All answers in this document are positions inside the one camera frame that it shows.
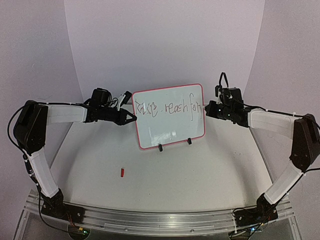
white curved backdrop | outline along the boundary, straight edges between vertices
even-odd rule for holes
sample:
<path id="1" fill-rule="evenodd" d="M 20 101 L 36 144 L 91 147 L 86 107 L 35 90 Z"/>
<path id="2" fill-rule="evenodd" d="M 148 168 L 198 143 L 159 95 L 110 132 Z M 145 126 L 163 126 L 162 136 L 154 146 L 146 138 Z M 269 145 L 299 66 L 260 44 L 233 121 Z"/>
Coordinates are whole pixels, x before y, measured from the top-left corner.
<path id="1" fill-rule="evenodd" d="M 264 0 L 65 0 L 76 73 L 84 99 L 96 87 L 115 97 L 201 83 L 214 98 L 220 73 L 245 90 Z"/>

black cable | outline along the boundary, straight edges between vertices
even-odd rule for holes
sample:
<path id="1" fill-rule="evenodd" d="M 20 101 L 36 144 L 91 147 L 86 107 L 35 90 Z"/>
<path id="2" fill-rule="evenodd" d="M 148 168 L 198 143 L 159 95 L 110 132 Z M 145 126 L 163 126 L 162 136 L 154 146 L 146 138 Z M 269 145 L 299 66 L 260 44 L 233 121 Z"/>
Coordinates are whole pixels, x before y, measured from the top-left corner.
<path id="1" fill-rule="evenodd" d="M 26 156 L 26 153 L 23 151 L 23 149 L 18 145 L 16 144 L 13 139 L 11 138 L 11 135 L 10 135 L 10 126 L 11 126 L 11 123 L 13 121 L 13 119 L 15 118 L 15 116 L 21 111 L 23 110 L 24 108 L 26 107 L 29 107 L 31 105 L 36 105 L 36 104 L 43 104 L 43 105 L 68 105 L 68 106 L 79 106 L 78 103 L 65 103 L 65 102 L 48 102 L 48 103 L 45 103 L 45 102 L 30 102 L 28 104 L 25 104 L 24 106 L 20 107 L 17 111 L 15 111 L 15 113 L 12 115 L 12 117 L 10 118 L 9 122 L 8 122 L 8 125 L 7 125 L 7 136 L 10 140 L 10 142 L 15 146 L 17 147 L 22 153 L 23 153 L 23 157 Z M 29 171 L 28 171 L 28 167 L 26 165 L 26 169 L 27 169 L 27 173 L 28 175 L 30 174 Z M 38 190 L 38 194 L 39 194 L 39 202 L 38 202 L 38 211 L 39 211 L 39 216 L 41 218 L 41 220 L 43 221 L 43 223 L 45 225 L 47 225 L 48 227 L 50 228 L 53 228 L 53 229 L 56 229 L 56 230 L 59 230 L 59 231 L 62 231 L 62 232 L 65 232 L 65 233 L 70 233 L 70 234 L 77 234 L 77 235 L 85 235 L 86 233 L 79 233 L 79 232 L 70 232 L 70 231 L 67 231 L 67 230 L 63 230 L 63 229 L 60 229 L 58 227 L 55 227 L 55 226 L 51 226 L 50 224 L 48 224 L 42 217 L 42 214 L 41 214 L 41 187 L 39 186 L 39 183 L 38 181 L 36 180 L 36 178 L 34 178 L 33 176 L 30 176 L 32 181 L 36 184 L 36 188 Z"/>
<path id="2" fill-rule="evenodd" d="M 252 228 L 255 228 L 256 226 L 258 226 L 258 224 L 254 224 L 254 225 L 251 225 L 251 226 L 248 226 L 248 227 L 245 227 L 245 228 L 242 228 L 242 229 L 239 229 L 239 232 L 242 231 L 242 234 L 244 232 L 246 232 L 248 229 L 252 229 Z M 230 235 L 228 235 L 228 237 L 231 239 L 232 237 L 236 237 L 238 235 L 238 233 L 235 235 L 235 231 L 233 231 Z"/>
<path id="3" fill-rule="evenodd" d="M 115 106 L 117 106 L 118 103 L 119 103 L 119 99 L 118 99 L 117 97 L 114 97 L 114 98 L 112 99 L 111 105 L 113 105 L 115 102 L 116 102 L 116 105 L 115 105 Z"/>
<path id="4" fill-rule="evenodd" d="M 107 101 L 106 101 L 106 104 L 104 105 L 105 107 L 109 107 L 110 105 L 113 104 L 113 99 L 112 99 L 112 95 L 111 95 L 111 92 L 109 92 L 108 90 L 104 90 L 104 92 L 107 94 Z"/>
<path id="5" fill-rule="evenodd" d="M 304 116 L 304 115 L 297 115 L 297 114 L 293 114 L 293 113 L 288 113 L 288 112 L 283 112 L 283 111 L 275 111 L 275 110 L 267 110 L 266 108 L 262 107 L 262 106 L 254 106 L 254 105 L 248 105 L 248 104 L 245 104 L 241 101 L 238 101 L 236 99 L 234 99 L 235 102 L 239 103 L 239 104 L 242 104 L 243 106 L 246 106 L 246 107 L 249 107 L 251 109 L 261 109 L 265 112 L 269 112 L 269 113 L 274 113 L 274 114 L 282 114 L 282 115 L 286 115 L 286 116 L 294 116 L 294 117 L 297 117 L 297 118 L 303 118 L 303 119 L 308 119 L 310 120 L 311 122 L 313 122 L 316 127 L 320 130 L 320 125 L 315 121 L 313 120 L 312 118 L 308 117 L 308 116 Z"/>
<path id="6" fill-rule="evenodd" d="M 55 226 L 52 226 L 50 224 L 48 224 L 42 217 L 42 214 L 41 214 L 41 189 L 40 189 L 40 186 L 37 186 L 37 190 L 38 190 L 38 194 L 39 194 L 39 202 L 38 202 L 38 211 L 39 211 L 39 216 L 40 216 L 40 219 L 42 220 L 42 222 L 47 225 L 48 227 L 52 228 L 52 229 L 56 229 L 56 230 L 59 230 L 59 231 L 62 231 L 64 233 L 67 233 L 67 234 L 77 234 L 77 235 L 86 235 L 85 233 L 79 233 L 79 232 L 72 232 L 72 231 L 67 231 L 67 230 L 63 230 L 61 228 L 58 228 L 58 227 L 55 227 Z"/>
<path id="7" fill-rule="evenodd" d="M 255 234 L 255 232 L 258 230 L 258 228 L 261 227 L 262 224 L 264 224 L 263 221 L 259 224 L 259 226 L 256 227 L 256 229 L 254 229 L 253 233 L 251 233 L 250 236 L 249 236 L 246 240 L 249 240 L 249 239 L 253 236 L 253 234 Z"/>
<path id="8" fill-rule="evenodd" d="M 306 170 L 304 173 L 311 172 L 311 171 L 319 171 L 319 170 L 320 170 L 320 167 L 311 168 L 311 169 Z"/>
<path id="9" fill-rule="evenodd" d="M 224 81 L 225 81 L 226 87 L 229 88 L 229 83 L 228 83 L 227 75 L 226 75 L 225 72 L 222 72 L 221 75 L 220 75 L 219 86 L 222 87 L 222 85 L 221 85 L 222 77 L 224 77 Z"/>
<path id="10" fill-rule="evenodd" d="M 250 211 L 249 209 L 246 209 L 246 208 L 244 208 L 244 207 L 237 207 L 237 208 L 235 208 L 235 209 L 232 211 L 232 213 L 231 213 L 234 218 L 236 217 L 236 216 L 234 215 L 234 213 L 237 212 L 237 210 L 244 210 L 244 211 L 246 211 L 246 212 L 248 212 L 248 213 L 250 213 L 250 214 L 255 214 L 255 213 L 256 213 L 255 211 Z"/>

white wall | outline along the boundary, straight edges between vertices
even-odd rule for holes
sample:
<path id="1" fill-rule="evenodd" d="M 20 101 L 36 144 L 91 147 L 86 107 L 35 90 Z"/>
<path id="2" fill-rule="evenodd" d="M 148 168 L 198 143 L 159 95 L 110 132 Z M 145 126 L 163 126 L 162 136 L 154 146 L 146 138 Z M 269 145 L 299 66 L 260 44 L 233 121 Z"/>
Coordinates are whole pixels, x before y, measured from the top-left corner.
<path id="1" fill-rule="evenodd" d="M 221 72 L 245 89 L 264 0 L 65 0 L 84 99 L 201 83 L 206 102 Z"/>
<path id="2" fill-rule="evenodd" d="M 0 2 L 0 239 L 11 240 L 33 186 L 7 123 L 26 100 L 81 102 L 63 0 Z M 69 125 L 47 131 L 49 161 Z"/>
<path id="3" fill-rule="evenodd" d="M 314 114 L 320 122 L 320 2 L 265 1 L 259 41 L 244 100 L 268 109 Z M 289 161 L 292 141 L 256 130 L 272 175 Z M 311 167 L 320 167 L 320 158 Z M 290 200 L 303 239 L 320 236 L 320 172 L 310 172 Z"/>

whiteboard red frame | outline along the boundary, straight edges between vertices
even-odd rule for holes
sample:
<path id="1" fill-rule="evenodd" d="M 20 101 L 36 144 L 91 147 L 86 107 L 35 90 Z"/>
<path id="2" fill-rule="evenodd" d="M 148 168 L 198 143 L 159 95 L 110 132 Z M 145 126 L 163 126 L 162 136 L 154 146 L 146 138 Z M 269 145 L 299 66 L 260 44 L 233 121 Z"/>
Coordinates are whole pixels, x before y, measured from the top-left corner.
<path id="1" fill-rule="evenodd" d="M 154 89 L 148 89 L 148 90 L 142 90 L 142 91 L 135 91 L 135 92 L 132 94 L 132 96 L 131 96 L 133 114 L 136 115 L 135 105 L 134 105 L 134 95 L 135 95 L 135 94 L 145 93 L 145 92 L 150 92 L 150 91 L 155 91 L 155 90 L 173 89 L 173 88 L 189 87 L 189 86 L 196 86 L 196 85 L 199 85 L 199 86 L 201 87 L 201 92 L 202 92 L 202 106 L 204 106 L 204 105 L 205 105 L 204 88 L 202 87 L 202 85 L 201 85 L 200 83 L 192 83 L 192 84 L 185 84 L 185 85 L 178 85 L 178 86 L 168 86 L 168 87 L 160 87 L 160 88 L 154 88 Z M 205 115 L 205 109 L 203 108 L 202 111 L 203 111 L 203 127 L 204 127 L 204 133 L 203 133 L 203 135 L 201 135 L 201 136 L 197 136 L 197 137 L 191 138 L 192 140 L 202 138 L 204 135 L 206 135 L 206 119 L 205 119 L 206 115 Z M 138 137 L 138 145 L 139 145 L 139 148 L 140 148 L 141 150 L 149 150 L 149 149 L 157 149 L 157 148 L 158 148 L 158 146 L 151 146 L 151 147 L 146 147 L 146 148 L 141 147 L 137 122 L 135 122 L 135 129 L 136 129 L 136 134 L 137 134 L 137 137 Z M 169 145 L 179 144 L 179 143 L 184 143 L 184 142 L 188 142 L 188 140 L 186 139 L 186 140 L 181 140 L 181 141 L 170 142 L 170 143 L 162 144 L 162 146 L 169 146 Z"/>

metal base plate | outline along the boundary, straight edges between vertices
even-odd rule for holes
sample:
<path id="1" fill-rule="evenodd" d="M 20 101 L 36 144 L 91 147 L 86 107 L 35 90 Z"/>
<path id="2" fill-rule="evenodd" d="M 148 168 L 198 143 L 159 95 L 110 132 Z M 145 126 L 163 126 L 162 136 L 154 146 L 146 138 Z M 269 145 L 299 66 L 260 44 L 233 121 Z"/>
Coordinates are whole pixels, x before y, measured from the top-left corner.
<path id="1" fill-rule="evenodd" d="M 255 210 L 256 208 L 235 211 L 234 216 L 236 225 L 238 227 L 246 227 L 278 219 L 277 210 L 274 210 L 268 218 L 261 217 L 258 213 L 255 213 Z"/>
<path id="2" fill-rule="evenodd" d="M 24 211 L 38 214 L 38 204 L 39 196 L 32 190 L 25 203 Z M 231 209 L 198 212 L 142 212 L 82 205 L 79 207 L 85 209 L 81 223 L 84 229 L 95 229 L 114 234 L 172 238 L 214 235 L 235 230 L 235 218 L 232 216 Z M 277 221 L 293 219 L 294 226 L 297 226 L 288 197 L 279 203 L 276 210 Z M 301 239 L 298 228 L 295 231 L 297 239 Z"/>
<path id="3" fill-rule="evenodd" d="M 69 204 L 64 204 L 64 205 L 69 210 L 69 213 L 72 218 L 72 222 L 74 222 L 75 224 L 81 224 L 84 220 L 85 209 L 80 206 L 74 206 L 74 205 L 69 205 Z M 51 207 L 42 206 L 41 213 L 43 215 L 47 215 L 49 217 L 58 218 L 57 215 L 55 214 L 55 212 L 51 209 Z M 59 219 L 69 221 L 68 215 L 66 215 L 66 214 L 62 218 L 59 218 Z"/>

